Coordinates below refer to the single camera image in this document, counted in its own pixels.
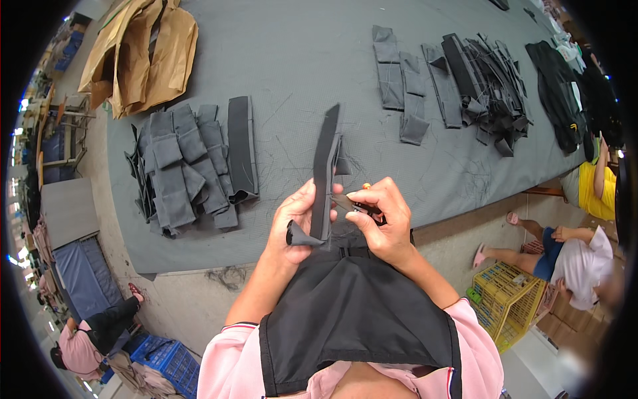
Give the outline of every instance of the person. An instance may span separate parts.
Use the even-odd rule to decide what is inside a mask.
[[[310,180],[276,211],[253,274],[204,352],[198,398],[497,398],[496,346],[410,243],[410,208],[391,178],[347,195],[387,221],[346,214],[367,244],[361,256],[336,248],[336,237],[331,251],[287,245],[290,220],[310,231],[315,192]]]
[[[518,253],[482,243],[474,267],[487,258],[516,265],[557,286],[563,298],[578,310],[591,309],[598,300],[610,310],[620,304],[623,291],[614,274],[614,252],[601,226],[595,232],[563,226],[543,229],[535,220],[519,219],[513,212],[509,212],[506,221],[533,234],[543,244],[543,253]]]
[[[133,296],[122,303],[96,313],[77,324],[73,317],[66,321],[59,342],[51,348],[53,364],[69,370],[83,380],[99,379],[98,368],[113,349],[117,339],[133,323],[144,297],[136,286],[129,283]]]
[[[616,175],[607,166],[609,160],[609,148],[603,138],[595,166],[583,162],[559,178],[565,198],[571,205],[603,220],[616,218]]]

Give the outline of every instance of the pink slipper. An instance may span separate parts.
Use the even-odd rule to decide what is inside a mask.
[[[514,212],[509,212],[505,217],[505,221],[511,225],[516,226],[516,224],[518,223],[518,215]]]
[[[483,248],[485,248],[485,243],[481,243],[478,246],[478,250],[476,255],[474,255],[474,263],[472,264],[472,269],[476,269],[480,266],[481,263],[485,260],[485,255],[483,255]]]

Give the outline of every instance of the leg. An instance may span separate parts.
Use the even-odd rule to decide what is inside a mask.
[[[119,305],[97,313],[86,322],[93,331],[93,344],[103,355],[107,355],[124,330],[133,323],[140,301],[133,296]]]
[[[537,240],[543,242],[543,228],[535,220],[521,220],[519,219],[517,226],[523,227],[530,232]]]
[[[507,264],[516,265],[529,274],[534,273],[536,263],[541,257],[540,254],[518,253],[514,250],[500,248],[484,248],[483,255],[485,255],[486,258],[494,258]]]

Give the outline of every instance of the blue cover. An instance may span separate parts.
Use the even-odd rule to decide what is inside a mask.
[[[100,285],[100,289],[110,306],[115,306],[118,303],[123,302],[124,299],[122,298],[122,293],[119,288],[117,288],[117,284],[115,284],[115,281],[113,280],[111,270],[109,270],[107,262],[104,259],[104,255],[102,255],[98,240],[95,237],[91,237],[81,241],[80,244],[82,245],[82,249],[89,260],[89,264],[91,265],[93,274]]]
[[[111,306],[79,241],[53,250],[53,258],[81,319],[84,320]]]

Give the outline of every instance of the pink polo shirt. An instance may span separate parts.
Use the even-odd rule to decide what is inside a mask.
[[[459,335],[463,398],[497,399],[503,389],[503,365],[494,342],[479,325],[467,299],[445,309]],[[416,378],[411,371],[390,365],[368,363],[378,372],[401,381],[421,398],[448,398],[452,368],[440,368]],[[308,380],[297,399],[330,398],[335,386],[350,368],[349,361],[336,361]],[[206,347],[197,386],[198,399],[261,399],[265,395],[259,348],[259,326],[237,323],[224,327]]]
[[[84,320],[78,327],[86,331],[91,329]],[[100,373],[97,368],[103,356],[85,332],[76,331],[72,334],[69,327],[64,326],[60,333],[59,344],[62,350],[62,361],[67,370],[76,373],[83,380],[99,379]]]

